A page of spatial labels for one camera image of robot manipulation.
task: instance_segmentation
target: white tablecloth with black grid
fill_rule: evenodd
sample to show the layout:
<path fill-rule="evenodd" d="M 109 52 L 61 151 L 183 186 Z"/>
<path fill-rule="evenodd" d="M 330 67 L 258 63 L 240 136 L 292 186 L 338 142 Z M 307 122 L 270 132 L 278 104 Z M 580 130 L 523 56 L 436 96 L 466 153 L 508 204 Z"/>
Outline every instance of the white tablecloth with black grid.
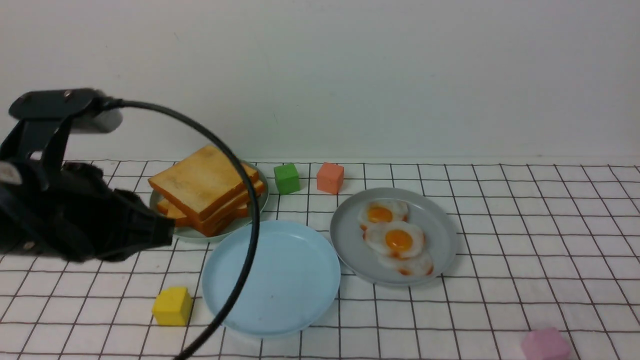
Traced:
<path fill-rule="evenodd" d="M 172 161 L 94 161 L 112 188 L 148 202 Z M 297 163 L 302 190 L 271 196 L 263 219 L 329 238 L 333 211 L 368 188 L 421 193 L 457 223 L 454 266 L 427 286 L 373 286 L 343 268 L 331 309 L 309 329 L 249 340 L 220 329 L 202 359 L 523 359 L 531 329 L 557 327 L 572 359 L 640 356 L 640 171 L 633 166 L 348 163 L 340 195 L 316 190 L 321 163 Z M 0 359 L 169 359 L 212 316 L 200 272 L 215 245 L 175 241 L 121 263 L 0 259 Z M 160 327 L 155 296 L 195 295 L 188 327 Z"/>

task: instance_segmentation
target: yellow cube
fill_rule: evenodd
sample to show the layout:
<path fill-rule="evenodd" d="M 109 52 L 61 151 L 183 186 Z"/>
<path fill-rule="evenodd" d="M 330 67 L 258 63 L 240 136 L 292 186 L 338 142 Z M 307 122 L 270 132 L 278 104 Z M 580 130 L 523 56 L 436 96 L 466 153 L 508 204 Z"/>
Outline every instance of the yellow cube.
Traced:
<path fill-rule="evenodd" d="M 192 304 L 187 288 L 173 287 L 163 290 L 156 297 L 151 312 L 158 325 L 187 326 Z"/>

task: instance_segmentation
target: empty plate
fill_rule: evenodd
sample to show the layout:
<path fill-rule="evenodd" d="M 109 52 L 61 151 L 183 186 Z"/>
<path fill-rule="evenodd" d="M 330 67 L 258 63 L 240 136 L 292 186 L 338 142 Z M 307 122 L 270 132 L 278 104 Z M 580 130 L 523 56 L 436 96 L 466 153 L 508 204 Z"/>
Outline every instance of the empty plate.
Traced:
<path fill-rule="evenodd" d="M 383 199 L 401 200 L 409 207 L 408 221 L 418 225 L 427 238 L 427 251 L 433 258 L 433 272 L 428 276 L 405 276 L 382 266 L 362 241 L 358 215 L 369 202 Z M 459 237 L 456 227 L 438 205 L 422 195 L 396 188 L 365 190 L 345 200 L 333 214 L 331 239 L 345 265 L 361 278 L 387 286 L 409 286 L 430 281 L 453 262 Z"/>
<path fill-rule="evenodd" d="M 217 314 L 236 285 L 251 226 L 227 236 L 202 272 L 205 303 Z M 224 325 L 256 338 L 305 329 L 331 306 L 340 286 L 340 262 L 331 244 L 296 222 L 260 223 L 249 278 Z"/>

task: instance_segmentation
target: gray plate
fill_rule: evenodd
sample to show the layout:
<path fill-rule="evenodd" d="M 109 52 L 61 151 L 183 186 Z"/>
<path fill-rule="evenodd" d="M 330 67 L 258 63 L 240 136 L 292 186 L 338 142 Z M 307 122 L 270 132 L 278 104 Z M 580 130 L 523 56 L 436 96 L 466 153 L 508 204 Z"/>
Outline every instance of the gray plate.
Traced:
<path fill-rule="evenodd" d="M 411 224 L 427 237 L 427 251 L 433 258 L 429 276 L 404 276 L 380 265 L 373 250 L 362 241 L 358 215 L 369 202 L 381 199 L 405 201 Z M 453 262 L 458 249 L 456 226 L 438 205 L 422 195 L 395 188 L 365 190 L 345 200 L 331 219 L 331 240 L 340 260 L 366 281 L 385 286 L 422 284 L 442 274 Z"/>
<path fill-rule="evenodd" d="M 267 204 L 267 200 L 269 200 L 269 183 L 267 182 L 267 178 L 257 167 L 245 161 L 243 161 L 243 163 L 248 165 L 249 167 L 254 168 L 255 170 L 258 170 L 258 176 L 260 177 L 260 180 L 264 183 L 264 186 L 265 186 L 264 193 L 262 193 L 262 195 L 260 195 L 260 197 L 258 198 L 260 213 L 262 213 L 262 210 L 264 210 L 264 206 Z M 159 192 L 154 190 L 151 193 L 151 198 L 149 200 L 149 207 L 151 208 L 151 210 L 157 213 L 158 212 L 157 204 L 163 199 L 164 197 Z M 200 234 L 196 229 L 193 229 L 192 227 L 176 227 L 173 233 L 174 235 L 178 236 L 180 240 L 190 242 L 190 243 L 219 242 L 219 241 L 222 241 L 222 239 L 226 238 L 230 233 L 233 233 L 234 231 L 250 223 L 251 223 L 251 217 L 239 218 L 233 221 L 231 224 L 229 224 L 229 226 L 227 226 L 227 228 L 221 234 L 216 236 L 211 236 L 210 238 L 204 236 L 203 234 Z"/>

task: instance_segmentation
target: fried egg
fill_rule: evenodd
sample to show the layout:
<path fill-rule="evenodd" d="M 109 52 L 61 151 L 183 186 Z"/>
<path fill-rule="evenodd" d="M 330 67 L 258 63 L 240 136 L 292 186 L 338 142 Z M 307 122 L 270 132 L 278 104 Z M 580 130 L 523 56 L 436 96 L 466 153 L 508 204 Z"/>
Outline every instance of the fried egg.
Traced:
<path fill-rule="evenodd" d="M 410 259 L 394 259 L 380 254 L 376 254 L 376 257 L 382 266 L 394 269 L 405 276 L 428 276 L 433 273 L 433 260 L 426 250 Z"/>
<path fill-rule="evenodd" d="M 368 203 L 362 208 L 358 220 L 363 230 L 369 224 L 380 222 L 406 221 L 409 208 L 404 201 L 378 200 Z"/>
<path fill-rule="evenodd" d="M 362 238 L 377 254 L 395 259 L 419 255 L 426 243 L 419 226 L 403 221 L 369 224 Z"/>

